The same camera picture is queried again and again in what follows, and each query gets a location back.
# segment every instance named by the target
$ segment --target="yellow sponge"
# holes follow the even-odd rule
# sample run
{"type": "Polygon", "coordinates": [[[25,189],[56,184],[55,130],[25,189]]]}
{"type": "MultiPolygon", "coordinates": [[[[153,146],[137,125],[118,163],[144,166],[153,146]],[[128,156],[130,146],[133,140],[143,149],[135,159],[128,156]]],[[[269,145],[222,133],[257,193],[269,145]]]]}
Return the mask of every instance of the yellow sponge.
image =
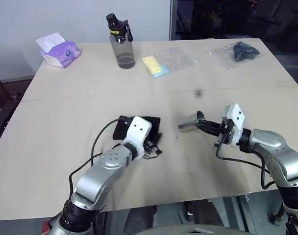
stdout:
{"type": "Polygon", "coordinates": [[[163,71],[162,67],[160,66],[159,62],[156,60],[154,56],[151,55],[143,57],[141,59],[152,75],[161,73],[163,71]]]}

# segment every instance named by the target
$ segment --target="black clip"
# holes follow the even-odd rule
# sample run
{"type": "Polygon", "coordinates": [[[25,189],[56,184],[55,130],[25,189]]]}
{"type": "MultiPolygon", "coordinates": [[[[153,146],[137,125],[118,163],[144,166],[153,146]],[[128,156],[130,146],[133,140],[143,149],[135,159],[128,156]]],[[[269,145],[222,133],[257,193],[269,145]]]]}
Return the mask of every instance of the black clip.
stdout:
{"type": "Polygon", "coordinates": [[[128,24],[128,20],[125,21],[125,24],[126,24],[126,28],[127,28],[127,37],[128,37],[128,40],[130,42],[133,41],[133,35],[131,35],[131,31],[130,31],[130,27],[129,27],[129,24],[128,24]]]}

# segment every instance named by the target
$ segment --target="chair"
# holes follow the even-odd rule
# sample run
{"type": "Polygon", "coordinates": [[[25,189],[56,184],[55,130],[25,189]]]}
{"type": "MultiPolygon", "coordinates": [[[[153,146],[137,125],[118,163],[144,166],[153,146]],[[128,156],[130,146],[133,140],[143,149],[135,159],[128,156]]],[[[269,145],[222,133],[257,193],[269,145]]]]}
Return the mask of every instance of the chair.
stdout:
{"type": "Polygon", "coordinates": [[[21,94],[10,94],[0,81],[0,137],[21,100],[21,94]]]}

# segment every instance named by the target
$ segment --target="tissue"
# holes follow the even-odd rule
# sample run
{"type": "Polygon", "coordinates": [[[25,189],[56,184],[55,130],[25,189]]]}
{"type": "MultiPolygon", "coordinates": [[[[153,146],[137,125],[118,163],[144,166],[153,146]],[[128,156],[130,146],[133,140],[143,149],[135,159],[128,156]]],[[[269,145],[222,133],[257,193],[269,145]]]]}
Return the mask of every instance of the tissue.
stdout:
{"type": "Polygon", "coordinates": [[[76,44],[65,41],[59,33],[39,38],[36,43],[42,48],[40,55],[49,65],[65,68],[80,55],[76,44]]]}

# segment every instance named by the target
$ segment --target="black bottle cap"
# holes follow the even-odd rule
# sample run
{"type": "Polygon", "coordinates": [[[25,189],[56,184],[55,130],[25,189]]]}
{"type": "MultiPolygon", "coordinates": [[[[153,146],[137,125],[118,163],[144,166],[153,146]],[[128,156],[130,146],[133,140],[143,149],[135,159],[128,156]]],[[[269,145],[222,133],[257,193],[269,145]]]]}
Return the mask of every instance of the black bottle cap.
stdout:
{"type": "Polygon", "coordinates": [[[106,20],[108,23],[111,24],[116,24],[118,22],[118,19],[116,18],[114,13],[110,13],[106,16],[106,20]]]}

